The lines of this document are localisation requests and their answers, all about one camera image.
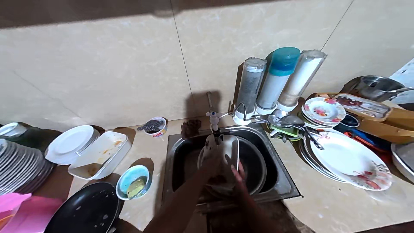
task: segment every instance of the sink basin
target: sink basin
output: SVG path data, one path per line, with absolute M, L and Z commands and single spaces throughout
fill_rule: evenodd
M 267 175 L 260 192 L 253 196 L 256 202 L 274 201 L 299 196 L 299 191 L 277 155 L 266 132 L 258 124 L 220 128 L 222 134 L 234 135 L 251 142 L 263 155 Z M 200 131 L 200 135 L 183 140 L 181 134 L 168 137 L 166 171 L 162 202 L 166 201 L 187 179 L 197 171 L 198 155 L 203 148 L 210 130 Z M 220 199 L 204 189 L 198 199 L 196 209 L 212 212 L 235 206 L 234 201 Z

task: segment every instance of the non-stick pan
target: non-stick pan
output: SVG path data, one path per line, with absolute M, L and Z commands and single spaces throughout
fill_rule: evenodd
M 113 185 L 93 183 L 62 204 L 44 233 L 106 233 L 118 218 L 120 207 Z

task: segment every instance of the floral plate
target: floral plate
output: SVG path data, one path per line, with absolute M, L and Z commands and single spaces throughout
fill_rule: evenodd
M 320 124 L 339 123 L 346 116 L 344 107 L 334 99 L 315 97 L 303 105 L 303 113 Z
M 381 191 L 391 186 L 390 170 L 364 145 L 333 132 L 324 131 L 315 138 L 325 150 L 319 150 L 311 143 L 312 152 L 332 174 L 366 190 Z

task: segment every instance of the ceramic wall tile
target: ceramic wall tile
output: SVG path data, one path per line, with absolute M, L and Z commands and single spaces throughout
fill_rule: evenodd
M 414 54 L 414 2 L 355 0 L 323 52 L 326 61 L 305 90 L 336 92 L 362 75 L 389 77 Z
M 171 9 L 170 2 L 162 1 Z M 0 64 L 106 129 L 193 108 L 173 17 L 137 15 L 0 31 Z
M 68 130 L 86 124 L 15 73 L 0 68 L 0 124 L 24 122 L 42 129 Z
M 350 2 L 286 0 L 209 7 L 193 1 L 197 9 L 185 10 L 189 1 L 172 0 L 198 114 L 208 110 L 208 90 L 215 91 L 219 112 L 227 111 L 238 66 L 248 57 L 266 58 L 283 46 L 321 49 Z

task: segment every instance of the beige countertop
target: beige countertop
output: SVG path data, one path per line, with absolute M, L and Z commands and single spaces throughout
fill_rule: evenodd
M 208 118 L 199 119 L 202 120 L 201 129 L 208 129 Z M 113 176 L 116 179 L 132 164 L 153 166 L 153 180 L 148 192 L 141 198 L 125 201 L 119 216 L 141 231 L 161 204 L 168 135 L 180 133 L 183 121 L 168 122 L 167 133 L 160 138 L 152 138 L 143 132 L 134 134 L 131 129 L 135 130 L 136 126 L 129 129 L 132 148 Z M 231 117 L 220 119 L 220 127 L 231 125 L 234 125 Z M 291 143 L 283 143 L 279 139 L 271 141 L 302 195 L 286 199 L 284 203 L 300 221 L 317 233 L 351 233 L 414 220 L 414 185 L 411 183 L 394 175 L 394 183 L 406 198 L 398 203 L 376 201 L 365 190 L 333 181 L 312 169 L 298 156 Z M 69 196 L 86 183 L 86 180 L 75 177 Z

